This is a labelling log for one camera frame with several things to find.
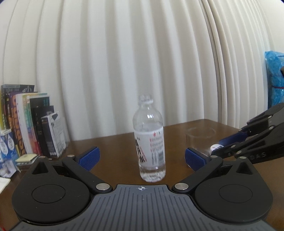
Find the white bottle cap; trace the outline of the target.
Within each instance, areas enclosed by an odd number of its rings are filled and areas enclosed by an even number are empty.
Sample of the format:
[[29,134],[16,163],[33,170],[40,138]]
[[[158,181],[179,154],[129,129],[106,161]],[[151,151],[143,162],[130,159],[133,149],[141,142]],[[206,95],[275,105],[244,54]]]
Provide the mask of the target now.
[[221,144],[213,144],[209,149],[209,154],[212,155],[213,151],[215,151],[216,149],[220,149],[222,147],[223,145]]

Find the clear plastic water bottle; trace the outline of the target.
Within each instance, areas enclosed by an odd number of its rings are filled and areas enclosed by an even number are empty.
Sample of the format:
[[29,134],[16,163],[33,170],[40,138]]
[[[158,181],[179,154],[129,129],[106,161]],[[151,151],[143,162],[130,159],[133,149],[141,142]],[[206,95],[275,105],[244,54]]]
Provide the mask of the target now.
[[140,176],[146,182],[158,182],[166,175],[163,118],[151,95],[140,95],[138,105],[132,123]]

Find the metal tin tray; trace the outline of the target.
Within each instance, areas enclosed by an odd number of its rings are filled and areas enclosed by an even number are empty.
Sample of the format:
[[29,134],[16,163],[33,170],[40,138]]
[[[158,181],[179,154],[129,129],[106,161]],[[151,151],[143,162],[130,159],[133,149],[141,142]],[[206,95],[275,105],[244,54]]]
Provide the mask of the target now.
[[19,169],[20,172],[22,171],[27,171],[29,169],[29,167],[31,167],[33,165],[35,161],[29,161],[29,162],[17,162],[16,166]]

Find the yellow sticky note pad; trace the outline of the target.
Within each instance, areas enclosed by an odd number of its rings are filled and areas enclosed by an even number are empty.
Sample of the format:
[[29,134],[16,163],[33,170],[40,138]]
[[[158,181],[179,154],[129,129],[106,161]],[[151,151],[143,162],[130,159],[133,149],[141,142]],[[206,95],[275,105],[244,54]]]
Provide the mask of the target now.
[[23,154],[19,158],[16,159],[16,163],[27,163],[31,162],[32,160],[36,159],[38,157],[37,154]]

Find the white black carton box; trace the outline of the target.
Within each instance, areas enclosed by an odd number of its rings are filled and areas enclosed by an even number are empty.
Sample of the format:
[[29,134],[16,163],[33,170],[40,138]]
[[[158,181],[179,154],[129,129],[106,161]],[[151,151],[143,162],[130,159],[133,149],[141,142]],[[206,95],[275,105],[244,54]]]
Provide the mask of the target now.
[[64,135],[59,116],[59,112],[55,112],[41,118],[42,129],[51,158],[59,158],[64,152]]

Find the blue white tissue pack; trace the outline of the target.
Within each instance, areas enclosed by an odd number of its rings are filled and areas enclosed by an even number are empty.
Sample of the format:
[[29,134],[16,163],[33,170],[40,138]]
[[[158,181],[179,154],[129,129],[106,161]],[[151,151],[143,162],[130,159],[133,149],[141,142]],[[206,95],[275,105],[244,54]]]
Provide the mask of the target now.
[[11,178],[16,173],[18,153],[11,129],[1,130],[1,177]]

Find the blue plastic bag bundle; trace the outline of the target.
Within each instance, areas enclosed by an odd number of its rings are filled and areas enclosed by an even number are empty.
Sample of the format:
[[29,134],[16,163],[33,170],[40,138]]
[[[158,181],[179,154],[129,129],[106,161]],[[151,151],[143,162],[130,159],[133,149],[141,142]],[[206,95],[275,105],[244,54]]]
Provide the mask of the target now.
[[268,78],[268,108],[283,103],[283,53],[265,52]]

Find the clear drinking glass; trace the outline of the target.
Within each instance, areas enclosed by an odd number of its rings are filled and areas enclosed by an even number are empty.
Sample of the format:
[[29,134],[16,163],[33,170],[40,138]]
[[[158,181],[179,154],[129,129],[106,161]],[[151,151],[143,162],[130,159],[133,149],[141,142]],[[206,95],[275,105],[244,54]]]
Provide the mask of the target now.
[[216,131],[211,127],[193,127],[186,131],[186,146],[209,156],[210,147],[215,143]]

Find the row of upright books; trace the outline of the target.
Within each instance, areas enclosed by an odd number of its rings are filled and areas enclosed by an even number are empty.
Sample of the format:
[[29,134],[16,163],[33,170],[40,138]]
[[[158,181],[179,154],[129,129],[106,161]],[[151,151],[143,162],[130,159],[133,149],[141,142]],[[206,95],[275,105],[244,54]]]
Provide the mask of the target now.
[[1,116],[3,127],[11,129],[13,141],[19,156],[42,155],[37,126],[41,115],[36,109],[50,106],[47,93],[35,91],[34,85],[1,85]]

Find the white pleated curtain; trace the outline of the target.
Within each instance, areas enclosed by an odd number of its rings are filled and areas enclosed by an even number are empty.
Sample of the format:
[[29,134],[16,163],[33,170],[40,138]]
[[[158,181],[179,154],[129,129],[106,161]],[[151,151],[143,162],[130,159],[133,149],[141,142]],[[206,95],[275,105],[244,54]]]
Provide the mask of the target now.
[[166,126],[240,128],[267,109],[269,50],[282,1],[1,2],[1,83],[48,93],[73,141],[131,132],[142,94]]

